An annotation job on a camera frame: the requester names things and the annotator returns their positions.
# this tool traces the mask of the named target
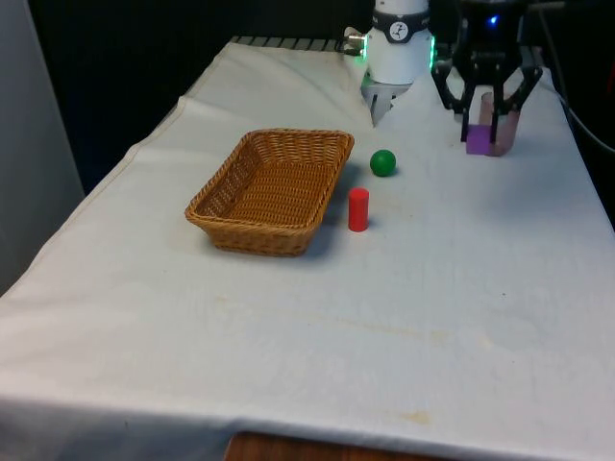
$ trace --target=cable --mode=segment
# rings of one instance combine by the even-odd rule
[[[557,90],[551,86],[551,85],[547,85],[545,82],[541,81],[541,85],[544,86],[546,89],[548,89],[551,93],[553,93],[555,96],[557,96],[557,98],[559,99],[559,101],[561,102],[562,106],[564,106],[564,108],[568,111],[568,113],[570,113],[571,117],[573,118],[573,120],[575,120],[575,122],[577,122],[577,124],[580,126],[580,128],[594,141],[596,142],[596,144],[598,144],[599,146],[601,146],[603,149],[605,149],[607,152],[611,153],[611,154],[615,154],[615,147],[611,147],[608,144],[606,144],[604,141],[602,141],[599,137],[597,137],[589,128],[587,128],[587,125],[585,125],[583,123],[583,121],[580,119],[580,117],[577,115],[577,113],[571,109],[570,105],[568,104],[568,102],[564,99],[564,97],[559,94],[557,92]]]
[[[554,38],[551,35],[551,30],[549,28],[549,23],[547,22],[547,18],[542,9],[538,10],[538,16],[540,17],[540,23],[542,24],[543,31],[545,33],[545,38],[547,39],[547,45],[549,46],[549,50],[551,51],[551,56],[553,58],[553,63],[555,64],[555,73],[557,75],[557,79],[559,80],[559,86],[561,87],[561,94],[554,88],[550,87],[549,89],[554,92],[561,104],[564,106],[564,112],[566,114],[566,119],[568,120],[568,124],[572,126],[570,121],[571,117],[577,122],[577,124],[581,127],[581,129],[599,146],[605,149],[607,152],[611,154],[615,154],[615,148],[609,146],[604,141],[602,141],[599,137],[597,137],[587,126],[583,123],[583,121],[578,117],[577,113],[572,110],[570,107],[570,100],[568,99],[568,90],[566,89],[566,82],[564,81],[564,72],[562,71],[561,63],[559,61],[559,55],[557,54],[557,50],[555,48]]]

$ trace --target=pink cup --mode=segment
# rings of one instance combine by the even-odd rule
[[[493,116],[493,93],[488,92],[482,95],[480,99],[480,118],[479,125],[491,126],[491,119]],[[508,113],[505,121],[498,125],[498,135],[496,137],[496,144],[492,146],[489,155],[490,157],[501,157],[507,154],[515,143],[515,137],[517,136],[517,126],[519,125],[518,111],[511,111]]]

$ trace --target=stain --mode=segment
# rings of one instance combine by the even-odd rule
[[[431,416],[427,411],[415,411],[414,413],[398,413],[401,419],[406,421],[412,421],[418,425],[429,425],[431,423]]]
[[[341,324],[347,327],[367,329],[369,331],[374,331],[376,333],[387,333],[387,334],[395,334],[398,336],[413,336],[413,337],[422,336],[420,331],[417,331],[412,328],[394,328],[394,327],[385,327],[383,325],[363,324],[362,322],[356,322],[354,320],[349,320],[349,319],[341,319],[339,317],[334,317],[332,318],[332,320],[336,322],[337,324]]]
[[[234,305],[234,303],[231,303],[231,300],[227,298],[226,296],[218,295],[214,299],[217,304],[217,307],[219,308],[225,308],[225,309],[226,308],[233,308],[233,309],[240,308],[241,310],[246,310],[246,311],[248,310],[248,309],[243,309],[242,306]],[[396,327],[389,327],[385,325],[374,325],[374,324],[358,322],[352,319],[344,319],[342,317],[330,317],[330,316],[323,315],[317,312],[310,312],[310,313],[299,312],[299,311],[281,309],[281,308],[276,308],[276,307],[271,307],[271,306],[267,307],[266,309],[264,308],[260,309],[258,313],[262,314],[263,312],[265,312],[265,310],[267,311],[268,314],[282,313],[287,316],[291,316],[291,317],[298,318],[298,319],[303,319],[310,326],[318,325],[318,324],[341,325],[341,326],[349,327],[349,328],[360,328],[360,329],[364,329],[364,330],[375,332],[375,333],[385,333],[385,334],[392,334],[396,336],[411,337],[411,338],[424,340],[424,341],[430,340],[435,345],[445,344],[453,336],[453,334],[450,333],[449,331],[441,330],[441,329],[434,329],[430,331],[429,333],[426,333],[426,332],[419,331],[413,328],[396,328]]]
[[[443,329],[434,329],[430,333],[430,340],[433,344],[444,344],[453,336],[449,331]]]
[[[482,342],[482,346],[485,349],[490,350],[490,349],[493,348],[493,342],[491,341],[491,339],[487,335],[483,335],[481,337],[480,341]]]

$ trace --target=wall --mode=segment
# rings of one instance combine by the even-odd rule
[[[83,198],[28,8],[0,1],[0,294]]]

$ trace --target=white tablecloth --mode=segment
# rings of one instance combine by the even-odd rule
[[[0,455],[198,459],[251,429],[612,458],[615,239],[549,81],[514,150],[477,158],[429,75],[373,129],[339,56],[227,46],[0,300]],[[218,251],[183,215],[262,127],[357,139],[299,258]]]

